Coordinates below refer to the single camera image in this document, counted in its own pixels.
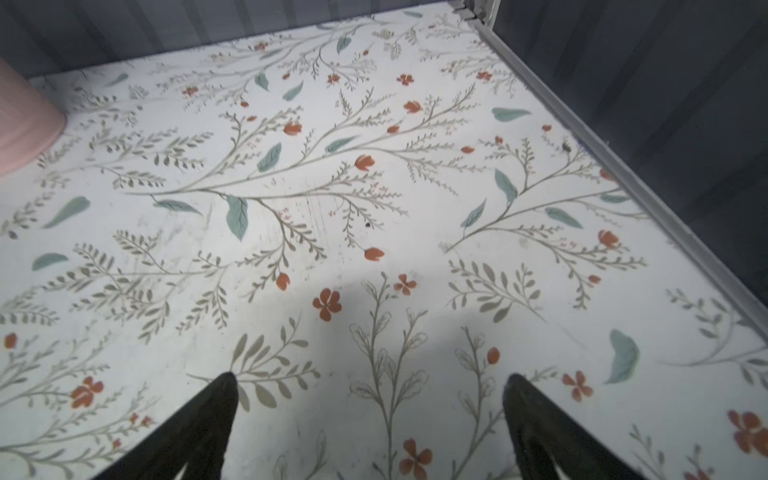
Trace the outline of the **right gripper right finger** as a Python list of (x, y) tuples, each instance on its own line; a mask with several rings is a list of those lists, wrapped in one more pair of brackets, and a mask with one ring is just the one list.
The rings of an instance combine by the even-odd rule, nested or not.
[(524, 479), (642, 477), (519, 374), (506, 382), (503, 410)]

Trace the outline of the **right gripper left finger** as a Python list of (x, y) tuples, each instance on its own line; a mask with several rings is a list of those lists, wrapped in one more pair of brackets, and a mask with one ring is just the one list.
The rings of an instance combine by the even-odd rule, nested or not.
[(216, 377), (98, 479), (220, 479), (238, 408), (236, 377)]

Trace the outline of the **pink pen cup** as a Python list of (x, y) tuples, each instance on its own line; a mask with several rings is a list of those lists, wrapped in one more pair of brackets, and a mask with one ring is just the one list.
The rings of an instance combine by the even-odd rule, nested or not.
[(1, 60), (1, 175), (29, 164), (61, 136), (65, 114)]

